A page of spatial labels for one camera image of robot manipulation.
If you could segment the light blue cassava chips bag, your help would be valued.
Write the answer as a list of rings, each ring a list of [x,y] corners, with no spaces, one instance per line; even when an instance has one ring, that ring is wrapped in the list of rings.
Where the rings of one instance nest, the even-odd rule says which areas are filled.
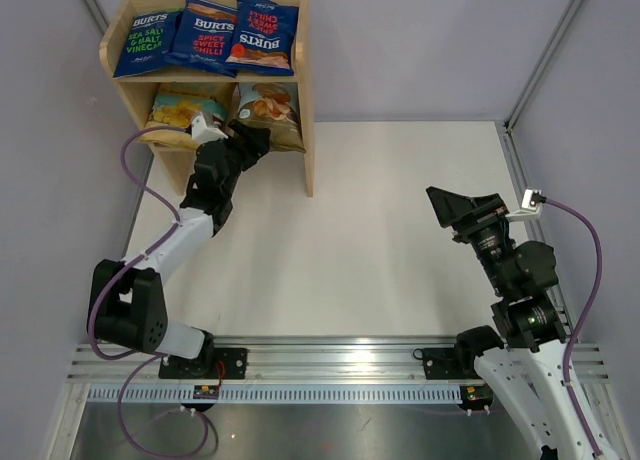
[[[272,150],[306,152],[294,83],[244,82],[238,84],[238,94],[235,118],[239,122],[269,129]]]

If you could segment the yellow kettle cooked chips bag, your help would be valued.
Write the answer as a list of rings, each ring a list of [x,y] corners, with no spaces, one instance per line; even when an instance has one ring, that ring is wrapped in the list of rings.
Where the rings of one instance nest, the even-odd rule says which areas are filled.
[[[195,151],[191,119],[199,111],[216,115],[225,126],[235,83],[162,83],[139,141]]]

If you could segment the blue spicy sweet chilli bag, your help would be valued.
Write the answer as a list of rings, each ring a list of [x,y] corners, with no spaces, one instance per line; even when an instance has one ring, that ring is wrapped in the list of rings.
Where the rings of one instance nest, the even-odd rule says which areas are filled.
[[[237,10],[209,0],[186,0],[172,45],[164,56],[170,65],[234,78],[226,64]]]

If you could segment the blue sea salt vinegar bag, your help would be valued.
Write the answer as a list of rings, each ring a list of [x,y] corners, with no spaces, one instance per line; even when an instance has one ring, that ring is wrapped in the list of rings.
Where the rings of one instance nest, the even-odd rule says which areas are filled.
[[[113,77],[137,76],[166,67],[166,55],[173,44],[181,16],[181,9],[136,16]]]

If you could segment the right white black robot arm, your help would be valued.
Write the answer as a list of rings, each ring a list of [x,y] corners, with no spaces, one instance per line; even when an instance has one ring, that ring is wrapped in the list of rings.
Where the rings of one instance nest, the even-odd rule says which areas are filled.
[[[426,193],[439,225],[452,230],[454,242],[473,248],[498,298],[492,326],[457,335],[456,369],[497,396],[532,458],[619,458],[572,363],[581,328],[566,331],[548,294],[558,283],[554,250],[510,236],[512,223],[537,219],[556,201],[528,188],[511,212],[499,194],[468,197],[434,186]]]

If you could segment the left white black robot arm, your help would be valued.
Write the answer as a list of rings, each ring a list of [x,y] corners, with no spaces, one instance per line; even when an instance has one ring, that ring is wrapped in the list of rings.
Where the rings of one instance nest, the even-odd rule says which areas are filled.
[[[105,259],[94,269],[87,333],[93,353],[102,360],[117,355],[100,349],[106,341],[123,347],[122,358],[145,353],[161,359],[180,377],[223,375],[213,334],[169,319],[164,286],[179,267],[227,222],[242,173],[270,151],[271,132],[237,120],[233,134],[214,130],[196,116],[185,133],[200,142],[193,171],[180,205],[172,205],[146,184],[140,187],[171,212],[168,227],[138,254],[119,261]]]

